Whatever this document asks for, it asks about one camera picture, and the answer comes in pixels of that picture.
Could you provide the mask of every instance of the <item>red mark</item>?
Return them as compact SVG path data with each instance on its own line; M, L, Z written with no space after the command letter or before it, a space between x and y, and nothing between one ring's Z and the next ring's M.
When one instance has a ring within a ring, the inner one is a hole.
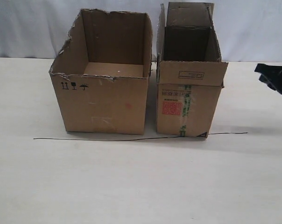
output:
M166 115L180 115L182 111L183 104L177 102L163 102L162 114Z
M131 105L131 104L129 104L129 103L126 103L126 108L127 109L131 109L133 106Z

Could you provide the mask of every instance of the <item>red label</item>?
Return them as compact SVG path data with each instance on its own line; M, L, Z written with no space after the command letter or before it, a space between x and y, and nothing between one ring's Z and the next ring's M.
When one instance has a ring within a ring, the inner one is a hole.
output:
M182 107L182 103L164 101L162 114L180 115L182 112Z

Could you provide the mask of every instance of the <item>white table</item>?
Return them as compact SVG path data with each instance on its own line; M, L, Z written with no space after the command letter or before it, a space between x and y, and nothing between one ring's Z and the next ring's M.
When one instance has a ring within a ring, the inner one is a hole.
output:
M66 133L51 63L0 58L0 224L282 224L282 96L256 63L230 63L211 129L248 134L130 142L34 140L140 138Z

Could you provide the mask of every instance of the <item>white backdrop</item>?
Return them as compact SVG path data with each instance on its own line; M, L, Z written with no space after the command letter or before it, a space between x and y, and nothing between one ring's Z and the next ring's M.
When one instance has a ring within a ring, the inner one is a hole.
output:
M211 0L223 60L282 62L282 0ZM0 0L0 57L53 58L80 8L137 11L165 0Z

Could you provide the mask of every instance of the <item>cardboard box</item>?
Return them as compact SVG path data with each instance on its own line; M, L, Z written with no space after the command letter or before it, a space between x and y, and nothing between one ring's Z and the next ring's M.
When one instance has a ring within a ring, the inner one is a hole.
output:
M212 22L214 4L162 4L157 39L157 131L207 138L228 63Z
M146 13L81 9L49 71L66 131L143 134L151 48Z

